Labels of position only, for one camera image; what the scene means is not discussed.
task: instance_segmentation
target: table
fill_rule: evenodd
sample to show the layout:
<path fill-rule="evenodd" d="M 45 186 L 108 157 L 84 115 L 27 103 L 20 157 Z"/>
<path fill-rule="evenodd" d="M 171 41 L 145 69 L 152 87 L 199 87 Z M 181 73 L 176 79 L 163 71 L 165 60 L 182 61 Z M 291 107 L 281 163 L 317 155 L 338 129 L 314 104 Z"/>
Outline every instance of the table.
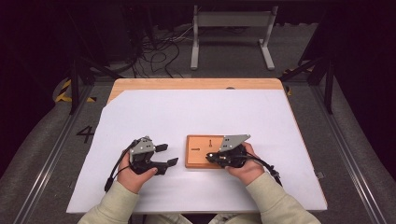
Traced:
<path fill-rule="evenodd" d="M 257 212 L 245 186 L 233 176 L 219 169 L 184 166 L 186 136 L 198 133 L 251 134 L 249 143 L 280 172 L 289 194 L 307 210 L 327 209 L 279 80 L 186 78 L 115 82 L 67 212 L 83 213 L 100 202 L 120 150 L 144 134 L 154 145 L 169 145 L 165 152 L 154 154 L 153 161 L 179 160 L 166 175 L 145 184 L 134 213 Z"/>

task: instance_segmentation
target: person's right arm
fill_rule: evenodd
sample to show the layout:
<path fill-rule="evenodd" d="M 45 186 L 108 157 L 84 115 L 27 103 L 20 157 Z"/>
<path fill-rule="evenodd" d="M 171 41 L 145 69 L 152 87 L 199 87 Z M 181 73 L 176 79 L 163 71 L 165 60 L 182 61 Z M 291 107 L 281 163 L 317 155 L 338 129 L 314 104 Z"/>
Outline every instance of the person's right arm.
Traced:
<path fill-rule="evenodd" d="M 243 146 L 257 157 L 251 144 L 243 143 Z M 262 223 L 320 223 L 255 161 L 247 161 L 241 168 L 226 167 L 226 170 L 247 186 L 247 191 L 259 207 Z"/>

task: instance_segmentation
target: person's left hand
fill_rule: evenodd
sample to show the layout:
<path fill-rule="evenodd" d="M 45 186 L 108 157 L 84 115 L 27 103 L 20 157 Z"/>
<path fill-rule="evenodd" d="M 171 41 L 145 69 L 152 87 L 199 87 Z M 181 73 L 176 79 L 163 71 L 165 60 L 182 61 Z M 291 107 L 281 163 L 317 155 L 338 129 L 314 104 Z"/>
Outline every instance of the person's left hand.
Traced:
<path fill-rule="evenodd" d="M 119 170 L 127 166 L 129 166 L 129 151 L 125 153 L 125 156 L 122 158 L 119 165 Z M 129 191 L 137 194 L 143 187 L 144 183 L 151 179 L 157 173 L 157 171 L 157 168 L 151 168 L 145 173 L 137 175 L 131 168 L 128 167 L 117 175 L 117 181 Z"/>

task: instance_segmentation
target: beige sleeve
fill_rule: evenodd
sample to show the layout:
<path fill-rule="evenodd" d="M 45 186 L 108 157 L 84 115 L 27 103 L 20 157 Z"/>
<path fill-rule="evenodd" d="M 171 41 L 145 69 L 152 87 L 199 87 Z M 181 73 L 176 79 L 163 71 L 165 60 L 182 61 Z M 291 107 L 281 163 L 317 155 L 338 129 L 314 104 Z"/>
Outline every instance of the beige sleeve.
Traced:
<path fill-rule="evenodd" d="M 262 223 L 320 223 L 268 173 L 262 174 L 250 183 L 247 191 L 260 209 Z"/>
<path fill-rule="evenodd" d="M 137 194 L 132 193 L 122 184 L 114 181 L 102 201 L 88 211 L 78 224 L 128 223 L 137 199 Z"/>

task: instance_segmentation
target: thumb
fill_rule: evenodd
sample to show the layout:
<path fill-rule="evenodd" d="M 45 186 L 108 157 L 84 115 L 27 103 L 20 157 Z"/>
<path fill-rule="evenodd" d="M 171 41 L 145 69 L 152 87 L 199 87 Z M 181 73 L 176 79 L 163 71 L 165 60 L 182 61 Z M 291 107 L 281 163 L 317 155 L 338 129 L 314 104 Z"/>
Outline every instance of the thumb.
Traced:
<path fill-rule="evenodd" d="M 147 170 L 145 173 L 140 175 L 140 178 L 142 179 L 143 182 L 148 181 L 151 179 L 156 173 L 158 172 L 158 169 L 156 167 L 151 168 Z"/>

